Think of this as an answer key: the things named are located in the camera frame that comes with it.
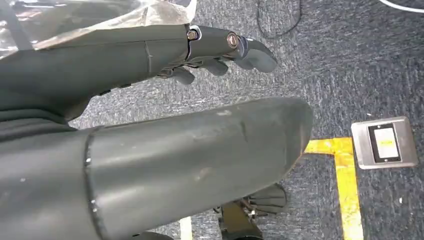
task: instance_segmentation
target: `black cable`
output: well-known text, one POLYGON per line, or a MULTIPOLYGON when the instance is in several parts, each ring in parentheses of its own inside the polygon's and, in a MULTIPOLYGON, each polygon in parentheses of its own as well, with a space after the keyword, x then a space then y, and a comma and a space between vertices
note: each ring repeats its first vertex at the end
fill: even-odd
POLYGON ((293 26, 291 26, 289 29, 287 29, 284 32, 278 33, 274 36, 270 36, 268 33, 265 33, 264 30, 261 27, 261 21, 259 20, 259 15, 260 15, 260 4, 261 4, 261 0, 257 0, 257 11, 256 11, 256 24, 257 24, 257 28, 259 29, 260 34, 262 35, 262 37, 264 39, 278 39, 283 37, 284 35, 290 33, 291 31, 293 31, 301 22, 302 19, 302 0, 299 0, 299 17, 297 18, 296 23, 294 23, 293 26))

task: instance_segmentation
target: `robotic arm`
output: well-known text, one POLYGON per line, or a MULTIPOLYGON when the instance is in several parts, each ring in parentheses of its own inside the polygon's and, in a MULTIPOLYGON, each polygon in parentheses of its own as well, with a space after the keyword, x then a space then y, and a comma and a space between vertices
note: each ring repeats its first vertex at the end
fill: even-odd
POLYGON ((164 240, 144 233, 278 182, 305 149, 309 106, 269 98, 76 130, 93 96, 225 62, 271 72, 260 42, 206 26, 97 30, 0 60, 0 239, 164 240))

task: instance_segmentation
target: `gray cylindrical casing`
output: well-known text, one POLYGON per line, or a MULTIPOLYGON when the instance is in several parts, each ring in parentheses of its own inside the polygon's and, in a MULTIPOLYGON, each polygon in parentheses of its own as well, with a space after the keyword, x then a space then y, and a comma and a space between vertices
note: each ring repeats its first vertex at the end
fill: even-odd
POLYGON ((1 141, 0 240, 129 239, 279 181, 311 128, 305 102, 270 98, 1 141))
POLYGON ((105 234, 119 240, 278 182, 311 129, 305 102, 270 98, 96 132, 89 176, 105 234))

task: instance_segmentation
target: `white cable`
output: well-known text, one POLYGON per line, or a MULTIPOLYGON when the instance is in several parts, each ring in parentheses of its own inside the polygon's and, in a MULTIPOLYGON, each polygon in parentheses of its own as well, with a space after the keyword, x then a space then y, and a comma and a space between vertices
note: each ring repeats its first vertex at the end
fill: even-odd
POLYGON ((388 0, 380 0, 380 2, 384 3, 385 5, 387 5, 389 7, 392 7, 394 9, 399 9, 399 10, 402 10, 402 11, 424 14, 424 9, 407 7, 407 6, 401 6, 401 5, 394 4, 393 2, 390 2, 388 0))

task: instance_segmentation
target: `gray plastic cover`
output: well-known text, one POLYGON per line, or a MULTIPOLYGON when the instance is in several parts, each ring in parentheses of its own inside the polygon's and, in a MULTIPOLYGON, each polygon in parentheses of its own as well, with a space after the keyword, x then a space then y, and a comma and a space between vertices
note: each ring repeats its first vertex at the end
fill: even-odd
POLYGON ((0 0, 0 59, 96 30, 190 23, 197 0, 0 0))

